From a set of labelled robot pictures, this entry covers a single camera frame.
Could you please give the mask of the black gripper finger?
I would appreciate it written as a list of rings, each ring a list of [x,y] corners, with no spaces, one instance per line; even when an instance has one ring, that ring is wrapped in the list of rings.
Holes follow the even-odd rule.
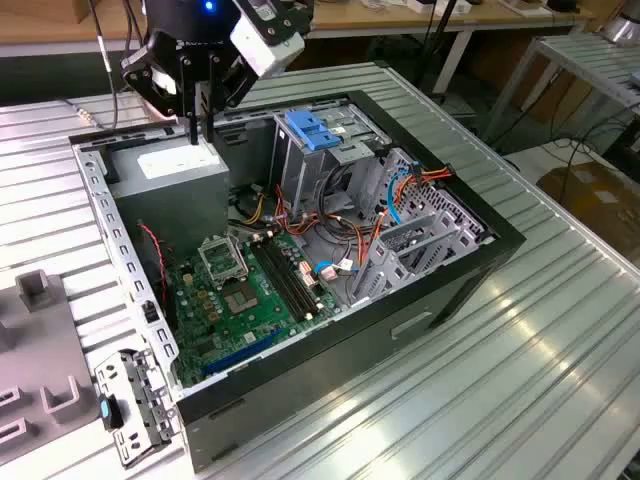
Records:
[[[225,64],[220,56],[209,55],[209,82],[203,133],[207,142],[214,140],[215,116],[228,108],[238,106],[257,80],[257,74],[241,58]]]
[[[198,141],[195,81],[187,53],[143,47],[121,61],[125,83],[165,117],[176,116],[192,145]]]

